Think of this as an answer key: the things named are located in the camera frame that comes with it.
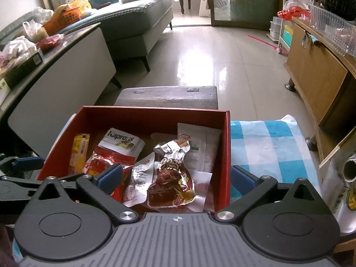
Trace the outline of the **red chip bag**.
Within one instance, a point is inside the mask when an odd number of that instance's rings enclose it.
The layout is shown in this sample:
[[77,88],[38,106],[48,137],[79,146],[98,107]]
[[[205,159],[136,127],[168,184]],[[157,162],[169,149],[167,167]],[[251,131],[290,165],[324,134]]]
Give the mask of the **red chip bag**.
[[122,202],[125,181],[127,180],[135,162],[136,158],[133,156],[127,156],[101,146],[96,146],[92,155],[87,162],[85,162],[83,172],[95,177],[113,166],[115,163],[119,163],[123,169],[123,178],[110,196],[117,201]]

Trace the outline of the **yellow snack packet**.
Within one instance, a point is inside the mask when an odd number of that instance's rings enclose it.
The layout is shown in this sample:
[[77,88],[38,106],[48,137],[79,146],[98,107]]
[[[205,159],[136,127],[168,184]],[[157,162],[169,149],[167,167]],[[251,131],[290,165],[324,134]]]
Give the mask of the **yellow snack packet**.
[[86,162],[89,139],[89,134],[78,134],[75,136],[69,160],[69,175],[74,175],[83,171]]

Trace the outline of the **brown silver snack bag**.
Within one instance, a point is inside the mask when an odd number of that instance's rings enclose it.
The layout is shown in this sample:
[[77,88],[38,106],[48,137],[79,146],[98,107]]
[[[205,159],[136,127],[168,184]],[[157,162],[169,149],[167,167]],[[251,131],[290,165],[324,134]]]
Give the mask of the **brown silver snack bag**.
[[160,161],[156,168],[156,178],[147,190],[149,208],[174,208],[185,206],[195,200],[194,181],[184,164],[190,151],[190,143],[171,140],[154,149]]

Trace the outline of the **white snack packet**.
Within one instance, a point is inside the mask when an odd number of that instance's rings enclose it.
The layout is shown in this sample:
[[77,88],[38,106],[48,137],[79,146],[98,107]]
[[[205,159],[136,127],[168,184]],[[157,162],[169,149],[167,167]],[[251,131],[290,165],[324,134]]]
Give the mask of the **white snack packet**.
[[212,173],[221,130],[187,123],[177,124],[177,138],[188,141],[190,150],[184,158],[189,171]]

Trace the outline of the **clear-wrapped nut bar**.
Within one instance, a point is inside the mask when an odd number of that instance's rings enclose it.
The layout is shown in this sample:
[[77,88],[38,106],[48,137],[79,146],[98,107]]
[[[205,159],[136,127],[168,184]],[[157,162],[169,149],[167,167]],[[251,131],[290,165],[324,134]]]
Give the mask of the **clear-wrapped nut bar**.
[[153,182],[154,159],[155,154],[152,152],[133,166],[130,181],[123,196],[123,204],[126,207],[146,202],[148,188]]

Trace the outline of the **blue white checkered cloth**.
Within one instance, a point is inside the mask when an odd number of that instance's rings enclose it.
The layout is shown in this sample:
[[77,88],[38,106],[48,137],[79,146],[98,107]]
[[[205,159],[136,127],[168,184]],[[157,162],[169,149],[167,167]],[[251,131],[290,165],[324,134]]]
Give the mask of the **blue white checkered cloth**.
[[275,121],[232,121],[231,153],[233,165],[257,177],[270,175],[280,183],[304,177],[320,191],[317,169],[291,115]]

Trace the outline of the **white Kaprosis packet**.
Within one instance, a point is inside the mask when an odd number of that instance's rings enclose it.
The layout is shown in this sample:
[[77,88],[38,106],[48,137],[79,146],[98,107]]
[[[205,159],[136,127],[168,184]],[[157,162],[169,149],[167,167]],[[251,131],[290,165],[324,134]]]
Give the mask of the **white Kaprosis packet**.
[[133,134],[126,133],[116,128],[110,128],[98,146],[120,153],[125,156],[138,158],[145,142]]

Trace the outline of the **foil roll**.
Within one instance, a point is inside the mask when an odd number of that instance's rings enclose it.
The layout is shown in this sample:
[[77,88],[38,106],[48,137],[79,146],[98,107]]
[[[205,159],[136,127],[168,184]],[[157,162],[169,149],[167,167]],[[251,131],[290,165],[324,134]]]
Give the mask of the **foil roll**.
[[334,215],[342,237],[355,235],[355,154],[335,155],[321,186],[322,198]]

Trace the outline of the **dark flat box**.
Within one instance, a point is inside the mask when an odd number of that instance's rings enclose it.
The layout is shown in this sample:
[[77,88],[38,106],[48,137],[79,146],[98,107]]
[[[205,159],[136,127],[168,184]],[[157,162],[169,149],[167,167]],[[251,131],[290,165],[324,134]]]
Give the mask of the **dark flat box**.
[[4,79],[7,86],[12,90],[42,63],[43,52],[41,49],[33,53],[24,53],[20,61],[10,66],[4,74],[1,75],[1,79]]

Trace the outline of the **grey side cabinet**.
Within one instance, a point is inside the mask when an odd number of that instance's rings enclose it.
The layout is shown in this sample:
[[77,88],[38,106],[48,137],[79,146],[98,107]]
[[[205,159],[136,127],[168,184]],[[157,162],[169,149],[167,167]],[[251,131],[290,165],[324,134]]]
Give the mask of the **grey side cabinet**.
[[98,24],[64,36],[1,105],[1,152],[47,157],[68,119],[94,105],[116,74]]

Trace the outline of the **dark wooden stool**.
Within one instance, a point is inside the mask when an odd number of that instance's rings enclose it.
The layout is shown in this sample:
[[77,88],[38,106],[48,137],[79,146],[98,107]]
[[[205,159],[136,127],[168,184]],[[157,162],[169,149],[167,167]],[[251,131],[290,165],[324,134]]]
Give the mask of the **dark wooden stool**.
[[215,86],[133,87],[120,92],[116,106],[218,109]]

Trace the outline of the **white plastic bags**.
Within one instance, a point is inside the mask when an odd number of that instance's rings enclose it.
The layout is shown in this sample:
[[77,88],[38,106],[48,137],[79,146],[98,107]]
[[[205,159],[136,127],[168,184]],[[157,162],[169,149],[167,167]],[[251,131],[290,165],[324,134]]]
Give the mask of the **white plastic bags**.
[[35,44],[47,38],[44,24],[54,11],[36,7],[1,30],[1,75],[13,67],[24,53],[33,52]]

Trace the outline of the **red wrapper on cabinet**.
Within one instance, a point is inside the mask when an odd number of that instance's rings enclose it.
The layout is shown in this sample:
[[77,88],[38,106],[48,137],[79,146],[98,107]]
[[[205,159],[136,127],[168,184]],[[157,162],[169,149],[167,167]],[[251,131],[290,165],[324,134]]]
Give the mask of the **red wrapper on cabinet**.
[[37,42],[36,48],[40,49],[43,53],[47,53],[56,47],[63,40],[64,36],[63,34],[48,36]]

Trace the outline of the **wooden tv cabinet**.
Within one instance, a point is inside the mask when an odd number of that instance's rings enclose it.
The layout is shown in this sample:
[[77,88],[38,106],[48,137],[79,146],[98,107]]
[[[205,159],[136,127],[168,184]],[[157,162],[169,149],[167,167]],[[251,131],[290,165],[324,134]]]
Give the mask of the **wooden tv cabinet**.
[[337,53],[309,22],[292,21],[286,88],[300,94],[313,121],[308,140],[323,160],[355,127],[355,58]]

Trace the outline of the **pink broom stick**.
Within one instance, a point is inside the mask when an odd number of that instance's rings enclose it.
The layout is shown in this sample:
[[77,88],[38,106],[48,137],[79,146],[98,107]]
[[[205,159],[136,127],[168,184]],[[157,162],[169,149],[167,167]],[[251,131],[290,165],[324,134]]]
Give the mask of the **pink broom stick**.
[[250,39],[255,40],[255,41],[261,42],[261,43],[263,43],[264,45],[268,45],[268,46],[272,47],[275,51],[278,51],[278,50],[279,50],[279,48],[278,48],[275,44],[271,44],[271,43],[266,42],[266,41],[264,41],[264,40],[262,40],[262,39],[260,39],[260,38],[255,37],[255,36],[248,35],[248,37],[249,37]]

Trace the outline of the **orange plastic basket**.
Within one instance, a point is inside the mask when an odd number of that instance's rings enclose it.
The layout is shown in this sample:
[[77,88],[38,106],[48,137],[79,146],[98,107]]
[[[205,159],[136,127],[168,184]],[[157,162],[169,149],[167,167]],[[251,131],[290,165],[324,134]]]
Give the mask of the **orange plastic basket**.
[[58,6],[51,19],[43,24],[43,28],[49,36],[55,35],[67,26],[78,22],[91,8],[88,0],[73,0],[68,4]]

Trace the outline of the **white stacked containers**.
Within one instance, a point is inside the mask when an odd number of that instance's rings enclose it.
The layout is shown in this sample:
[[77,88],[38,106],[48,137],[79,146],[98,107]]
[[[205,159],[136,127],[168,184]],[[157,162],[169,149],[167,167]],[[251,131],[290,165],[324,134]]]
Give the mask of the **white stacked containers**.
[[273,16],[272,21],[270,22],[270,35],[273,39],[279,39],[281,25],[282,19],[278,16]]

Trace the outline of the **green grey sofa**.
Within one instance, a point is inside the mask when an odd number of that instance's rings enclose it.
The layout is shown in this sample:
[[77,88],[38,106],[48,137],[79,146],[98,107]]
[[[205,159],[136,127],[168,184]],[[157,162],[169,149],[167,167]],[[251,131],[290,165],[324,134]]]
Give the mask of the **green grey sofa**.
[[148,55],[166,27],[172,27],[173,5],[170,0],[116,2],[94,11],[59,31],[71,33],[99,24],[112,60],[140,59],[150,71]]

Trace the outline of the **clear plastic trays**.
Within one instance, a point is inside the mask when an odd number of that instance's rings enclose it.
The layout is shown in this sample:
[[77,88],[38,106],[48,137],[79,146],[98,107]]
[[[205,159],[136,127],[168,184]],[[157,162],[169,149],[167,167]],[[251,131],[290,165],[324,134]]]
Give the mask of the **clear plastic trays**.
[[324,8],[308,5],[309,24],[342,56],[355,58],[355,25]]

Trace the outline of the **red plastic bag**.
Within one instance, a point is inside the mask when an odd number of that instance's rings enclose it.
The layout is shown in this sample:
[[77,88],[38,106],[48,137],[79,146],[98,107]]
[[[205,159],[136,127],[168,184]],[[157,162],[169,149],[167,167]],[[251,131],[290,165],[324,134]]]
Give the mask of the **red plastic bag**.
[[304,20],[309,20],[309,18],[311,17],[311,13],[309,10],[304,9],[300,6],[292,6],[288,9],[277,12],[277,16],[285,21],[290,21],[292,20],[292,18],[301,18]]

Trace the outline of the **glass sliding door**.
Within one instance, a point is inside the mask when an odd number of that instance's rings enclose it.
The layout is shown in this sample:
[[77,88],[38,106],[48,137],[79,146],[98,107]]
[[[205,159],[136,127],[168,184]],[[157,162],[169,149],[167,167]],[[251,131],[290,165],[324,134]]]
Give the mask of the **glass sliding door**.
[[267,31],[282,0],[208,0],[212,26]]

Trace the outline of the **white metal shelf rack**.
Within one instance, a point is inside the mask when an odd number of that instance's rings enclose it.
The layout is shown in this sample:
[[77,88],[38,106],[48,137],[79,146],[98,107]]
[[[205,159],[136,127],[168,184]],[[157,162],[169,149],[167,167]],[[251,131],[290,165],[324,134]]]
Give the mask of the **white metal shelf rack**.
[[277,52],[287,55],[290,51],[293,36],[292,18],[308,19],[310,17],[308,6],[316,0],[282,0],[282,10],[277,13],[281,23],[279,26],[279,39]]

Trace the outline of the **dark woven basket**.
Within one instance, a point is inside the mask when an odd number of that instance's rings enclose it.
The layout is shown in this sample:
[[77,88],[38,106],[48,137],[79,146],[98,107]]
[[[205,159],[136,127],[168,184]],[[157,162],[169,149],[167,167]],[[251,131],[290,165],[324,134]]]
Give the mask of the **dark woven basket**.
[[321,5],[347,21],[355,20],[355,0],[319,0]]

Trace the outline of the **white wooden ladder frame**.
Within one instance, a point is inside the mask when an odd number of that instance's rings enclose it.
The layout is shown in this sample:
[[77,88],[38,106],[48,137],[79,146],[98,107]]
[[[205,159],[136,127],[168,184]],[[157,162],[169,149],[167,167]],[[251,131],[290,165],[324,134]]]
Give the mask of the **white wooden ladder frame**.
[[200,0],[199,16],[210,18],[210,9],[208,6],[208,0]]

